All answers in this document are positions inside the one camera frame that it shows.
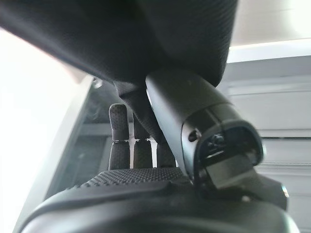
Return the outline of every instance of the bright light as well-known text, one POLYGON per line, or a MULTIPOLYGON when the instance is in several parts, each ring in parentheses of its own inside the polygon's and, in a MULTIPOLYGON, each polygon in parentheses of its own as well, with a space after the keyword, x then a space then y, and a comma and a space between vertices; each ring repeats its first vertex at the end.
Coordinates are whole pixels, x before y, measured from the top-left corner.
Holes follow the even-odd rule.
POLYGON ((311 37, 311 0, 293 0, 293 10, 289 12, 288 23, 298 38, 311 37))
POLYGON ((0 232, 12 232, 76 87, 66 66, 0 30, 0 232))

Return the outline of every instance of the white panel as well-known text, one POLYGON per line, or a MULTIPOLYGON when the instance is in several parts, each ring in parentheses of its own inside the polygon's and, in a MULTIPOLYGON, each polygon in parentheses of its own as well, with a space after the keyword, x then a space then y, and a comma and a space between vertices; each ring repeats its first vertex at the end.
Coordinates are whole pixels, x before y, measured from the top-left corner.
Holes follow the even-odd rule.
POLYGON ((264 140, 265 163, 311 163, 311 141, 264 140))
POLYGON ((260 166, 256 168, 258 173, 269 177, 273 180, 281 182, 283 185, 285 185, 289 195, 290 195, 290 200, 293 196, 297 195, 307 195, 311 196, 311 186, 308 184, 311 183, 311 176, 310 176, 310 171, 306 171, 306 175, 293 175, 288 172, 288 174, 277 174, 277 172, 267 172, 263 171, 266 169, 261 169, 260 166))
POLYGON ((261 129, 311 129, 311 92, 231 96, 242 116, 261 129))
POLYGON ((227 63, 311 55, 311 40, 290 40, 231 46, 227 63))
POLYGON ((311 229, 311 196, 291 197, 288 211, 300 229, 311 229))

